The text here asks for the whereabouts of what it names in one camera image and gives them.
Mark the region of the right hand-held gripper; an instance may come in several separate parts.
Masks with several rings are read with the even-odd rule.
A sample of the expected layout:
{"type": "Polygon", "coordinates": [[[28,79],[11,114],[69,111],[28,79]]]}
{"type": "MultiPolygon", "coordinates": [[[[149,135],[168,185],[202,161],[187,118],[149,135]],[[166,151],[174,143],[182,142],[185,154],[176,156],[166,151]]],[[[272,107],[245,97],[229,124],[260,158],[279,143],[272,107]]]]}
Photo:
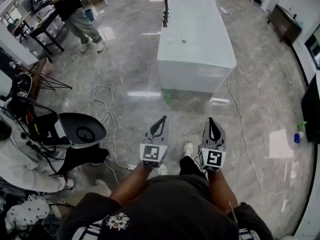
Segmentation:
{"type": "Polygon", "coordinates": [[[226,158],[226,132],[222,126],[209,117],[205,122],[202,143],[198,147],[200,169],[202,171],[217,172],[226,158]]]}

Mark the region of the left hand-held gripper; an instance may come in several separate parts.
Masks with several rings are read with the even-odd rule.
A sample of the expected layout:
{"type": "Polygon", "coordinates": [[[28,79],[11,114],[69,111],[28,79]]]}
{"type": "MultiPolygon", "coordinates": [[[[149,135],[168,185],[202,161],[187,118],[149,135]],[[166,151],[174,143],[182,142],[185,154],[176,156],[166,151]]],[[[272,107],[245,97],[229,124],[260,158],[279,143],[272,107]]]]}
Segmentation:
{"type": "Polygon", "coordinates": [[[143,166],[159,168],[168,152],[169,119],[163,115],[147,127],[139,148],[139,158],[143,166]]]}

